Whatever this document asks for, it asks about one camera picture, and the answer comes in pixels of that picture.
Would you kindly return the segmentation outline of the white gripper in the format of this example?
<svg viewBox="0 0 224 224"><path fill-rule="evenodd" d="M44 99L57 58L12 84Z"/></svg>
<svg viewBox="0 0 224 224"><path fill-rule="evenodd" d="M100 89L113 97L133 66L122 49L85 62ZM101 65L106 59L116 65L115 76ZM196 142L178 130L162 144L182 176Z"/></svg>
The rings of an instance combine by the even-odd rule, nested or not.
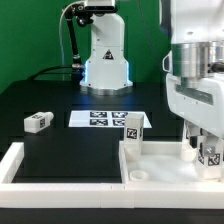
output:
<svg viewBox="0 0 224 224"><path fill-rule="evenodd" d="M214 156L219 138L224 139L224 75L202 78L193 89L182 87L178 78L168 73L166 90L173 113L211 133L205 136L203 152L206 157Z"/></svg>

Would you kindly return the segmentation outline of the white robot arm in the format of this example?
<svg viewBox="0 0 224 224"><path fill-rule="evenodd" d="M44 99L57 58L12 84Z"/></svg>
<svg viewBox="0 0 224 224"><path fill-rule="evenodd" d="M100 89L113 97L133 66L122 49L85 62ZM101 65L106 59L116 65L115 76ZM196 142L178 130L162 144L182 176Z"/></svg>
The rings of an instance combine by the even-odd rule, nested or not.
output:
<svg viewBox="0 0 224 224"><path fill-rule="evenodd" d="M93 25L81 87L97 94L130 87L116 0L84 0L82 7ZM224 0L159 0L159 9L171 38L163 59L169 108L185 120L185 133L198 138L201 154L211 157L224 143Z"/></svg>

